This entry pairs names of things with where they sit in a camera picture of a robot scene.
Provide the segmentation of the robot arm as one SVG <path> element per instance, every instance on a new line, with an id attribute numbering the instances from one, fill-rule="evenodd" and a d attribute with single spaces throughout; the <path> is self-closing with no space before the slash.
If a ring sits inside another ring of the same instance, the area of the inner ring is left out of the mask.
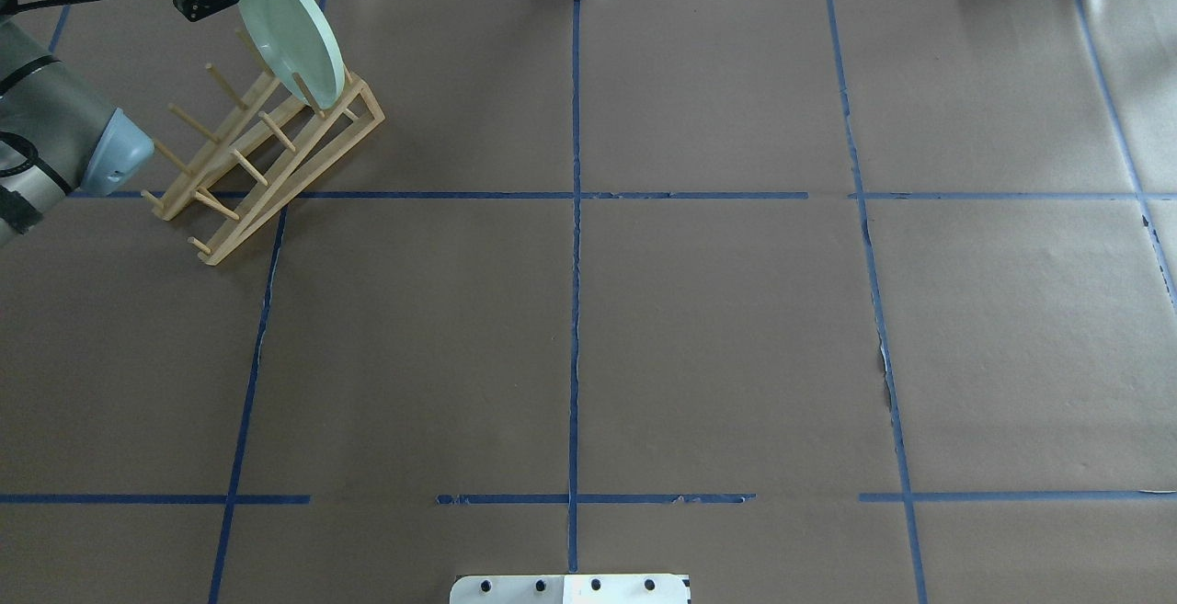
<path id="1" fill-rule="evenodd" d="M 4 0 L 1 34 L 1 240 L 42 223 L 77 190 L 108 195 L 154 153 L 152 140 L 124 109 L 64 66 L 16 25 L 16 14 L 107 0 Z M 172 0 L 189 21 L 238 0 Z"/>

